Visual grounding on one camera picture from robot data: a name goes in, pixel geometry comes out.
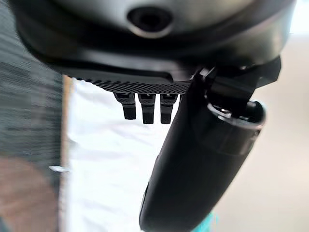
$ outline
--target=white fabric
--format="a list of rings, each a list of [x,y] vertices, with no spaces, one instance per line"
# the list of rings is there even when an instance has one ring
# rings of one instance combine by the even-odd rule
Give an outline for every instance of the white fabric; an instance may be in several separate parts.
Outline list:
[[[173,115],[178,108],[174,106]],[[170,125],[125,120],[112,93],[74,81],[69,104],[68,232],[139,232],[139,212],[154,161]]]

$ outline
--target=gray fabric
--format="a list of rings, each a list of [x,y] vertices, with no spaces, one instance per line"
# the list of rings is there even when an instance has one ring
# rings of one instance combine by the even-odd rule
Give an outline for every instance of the gray fabric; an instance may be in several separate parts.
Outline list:
[[[61,75],[30,55],[15,32],[14,18],[0,0],[0,156],[31,161],[58,191]]]

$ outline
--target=black plastic housing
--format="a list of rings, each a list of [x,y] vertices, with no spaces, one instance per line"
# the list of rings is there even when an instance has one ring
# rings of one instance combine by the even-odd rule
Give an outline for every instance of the black plastic housing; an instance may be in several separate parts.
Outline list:
[[[113,92],[184,94],[199,65],[241,67],[276,58],[296,0],[255,0],[219,23],[160,39],[96,24],[52,0],[9,2],[24,44],[53,69]]]
[[[193,85],[156,160],[145,193],[140,227],[145,232],[191,232],[219,201],[247,158],[265,110],[250,102],[248,121],[225,115]]]

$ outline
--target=teal object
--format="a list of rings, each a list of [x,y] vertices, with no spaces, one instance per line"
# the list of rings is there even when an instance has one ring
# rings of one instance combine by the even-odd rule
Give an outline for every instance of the teal object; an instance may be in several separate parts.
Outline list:
[[[213,214],[210,213],[192,232],[211,232]]]

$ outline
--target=black bracket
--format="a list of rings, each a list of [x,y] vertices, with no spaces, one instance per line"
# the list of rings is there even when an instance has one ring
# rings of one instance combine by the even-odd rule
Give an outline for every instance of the black bracket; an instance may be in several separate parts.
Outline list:
[[[264,82],[278,79],[281,69],[280,57],[255,67],[215,67],[201,69],[195,74],[195,80],[202,82],[205,97],[216,108],[229,111],[233,117],[240,117],[248,106],[256,88]]]

